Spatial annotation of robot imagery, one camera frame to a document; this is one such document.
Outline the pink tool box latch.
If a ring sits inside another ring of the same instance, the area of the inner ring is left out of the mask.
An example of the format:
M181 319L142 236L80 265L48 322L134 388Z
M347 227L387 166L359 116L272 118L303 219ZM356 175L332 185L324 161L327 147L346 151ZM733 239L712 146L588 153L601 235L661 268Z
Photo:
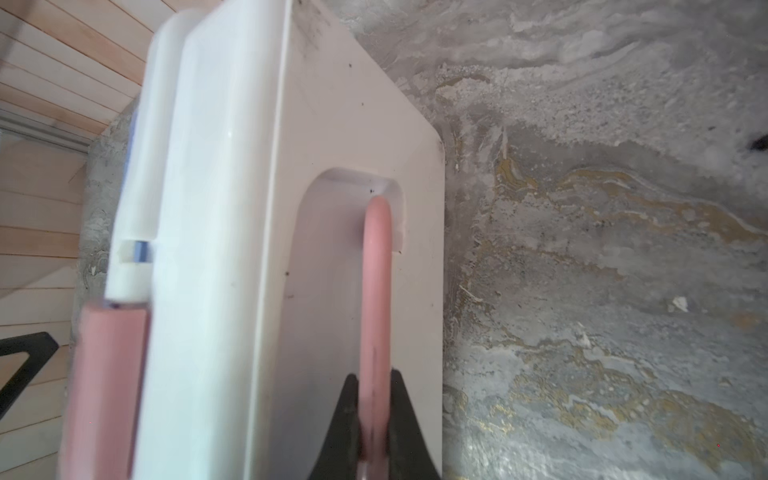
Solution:
M150 314L89 304L74 348L60 479L129 479Z

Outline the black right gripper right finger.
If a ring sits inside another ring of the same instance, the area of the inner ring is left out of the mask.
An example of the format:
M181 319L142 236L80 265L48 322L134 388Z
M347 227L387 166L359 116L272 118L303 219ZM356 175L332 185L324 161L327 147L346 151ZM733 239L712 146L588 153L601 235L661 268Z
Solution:
M388 478L390 480L440 480L419 426L404 378L391 371L388 423Z

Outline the pink tool box handle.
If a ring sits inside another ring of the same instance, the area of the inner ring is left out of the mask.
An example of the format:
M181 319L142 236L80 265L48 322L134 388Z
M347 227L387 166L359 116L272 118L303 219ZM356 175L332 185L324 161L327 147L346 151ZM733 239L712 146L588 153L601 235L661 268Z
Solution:
M388 477L387 435L391 385L392 213L377 196L365 212L358 418L360 479Z

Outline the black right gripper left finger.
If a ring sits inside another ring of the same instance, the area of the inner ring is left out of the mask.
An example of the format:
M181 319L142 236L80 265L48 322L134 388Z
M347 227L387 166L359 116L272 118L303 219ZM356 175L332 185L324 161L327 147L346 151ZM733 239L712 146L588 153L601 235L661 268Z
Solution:
M342 386L325 439L309 480L355 480L361 452L359 381L349 374Z

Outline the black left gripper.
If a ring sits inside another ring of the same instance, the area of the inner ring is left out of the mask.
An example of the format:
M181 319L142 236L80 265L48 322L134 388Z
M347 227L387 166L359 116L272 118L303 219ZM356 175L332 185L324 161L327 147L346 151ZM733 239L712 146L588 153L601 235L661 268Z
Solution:
M24 353L24 362L1 385L1 418L4 418L24 389L58 351L59 344L47 332L36 332L1 340L1 356Z

